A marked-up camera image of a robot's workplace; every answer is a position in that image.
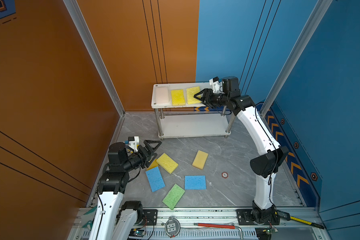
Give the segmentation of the white foam sponge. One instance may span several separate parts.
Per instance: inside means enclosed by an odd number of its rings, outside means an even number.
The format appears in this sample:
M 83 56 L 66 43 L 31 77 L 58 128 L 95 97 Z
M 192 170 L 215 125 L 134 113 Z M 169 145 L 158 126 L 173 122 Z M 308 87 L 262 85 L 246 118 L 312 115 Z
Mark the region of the white foam sponge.
M 168 105 L 170 103 L 168 87 L 156 87 L 154 100 L 156 105 Z

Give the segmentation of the yellow cellulose sponge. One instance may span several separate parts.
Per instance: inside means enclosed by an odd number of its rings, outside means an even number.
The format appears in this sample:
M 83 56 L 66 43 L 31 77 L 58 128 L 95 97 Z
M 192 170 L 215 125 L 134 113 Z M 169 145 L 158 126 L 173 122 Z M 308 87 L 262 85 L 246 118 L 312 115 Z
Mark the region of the yellow cellulose sponge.
M 163 153 L 157 159 L 158 165 L 160 165 L 164 170 L 166 170 L 169 174 L 172 174 L 175 169 L 179 166 L 177 162 L 175 162 L 172 158 L 170 158 L 167 154 Z
M 196 99 L 194 97 L 195 94 L 199 93 L 201 90 L 200 90 L 200 87 L 197 86 L 197 87 L 192 87 L 192 88 L 187 88 L 186 89 L 186 92 L 187 92 L 187 104 L 188 105 L 193 105 L 193 104 L 199 104 L 201 103 L 200 100 Z

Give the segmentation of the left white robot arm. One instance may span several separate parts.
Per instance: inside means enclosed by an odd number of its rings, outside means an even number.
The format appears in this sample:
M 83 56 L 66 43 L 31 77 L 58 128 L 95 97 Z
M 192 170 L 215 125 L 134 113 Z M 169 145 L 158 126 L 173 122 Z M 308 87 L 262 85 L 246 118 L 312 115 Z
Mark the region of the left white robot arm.
M 129 137 L 128 143 L 111 144 L 108 150 L 109 169 L 98 182 L 98 203 L 90 240 L 126 240 L 134 225 L 143 219 L 140 201 L 122 200 L 132 170 L 148 168 L 161 141 L 145 140 L 139 144 L 137 137 Z

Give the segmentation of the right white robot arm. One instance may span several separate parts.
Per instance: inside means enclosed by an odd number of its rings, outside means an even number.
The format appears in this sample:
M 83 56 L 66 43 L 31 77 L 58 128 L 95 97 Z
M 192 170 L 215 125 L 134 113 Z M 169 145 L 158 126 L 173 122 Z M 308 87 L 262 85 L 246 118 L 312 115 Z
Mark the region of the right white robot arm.
M 260 117 L 256 104 L 248 95 L 242 95 L 239 79 L 227 77 L 210 80 L 211 88 L 195 93 L 193 97 L 205 106 L 218 109 L 226 107 L 241 121 L 253 139 L 258 157 L 250 161 L 256 175 L 256 194 L 251 216 L 257 225 L 279 225 L 280 215 L 273 200 L 274 180 L 280 165 L 289 153 L 273 137 Z

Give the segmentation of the yellow foam sponge front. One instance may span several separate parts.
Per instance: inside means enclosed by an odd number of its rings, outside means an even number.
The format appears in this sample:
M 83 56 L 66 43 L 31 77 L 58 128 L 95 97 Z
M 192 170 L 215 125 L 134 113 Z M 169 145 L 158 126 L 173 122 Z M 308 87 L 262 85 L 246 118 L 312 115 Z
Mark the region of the yellow foam sponge front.
M 185 106 L 186 100 L 184 90 L 171 90 L 172 106 Z

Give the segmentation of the orange-yellow thick sponge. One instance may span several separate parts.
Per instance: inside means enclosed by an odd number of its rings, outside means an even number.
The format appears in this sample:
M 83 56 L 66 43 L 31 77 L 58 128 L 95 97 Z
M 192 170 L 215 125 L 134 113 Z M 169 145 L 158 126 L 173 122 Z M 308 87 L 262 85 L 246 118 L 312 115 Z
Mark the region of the orange-yellow thick sponge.
M 192 163 L 192 166 L 200 170 L 204 169 L 205 163 L 207 161 L 209 154 L 203 151 L 198 151 L 196 157 Z

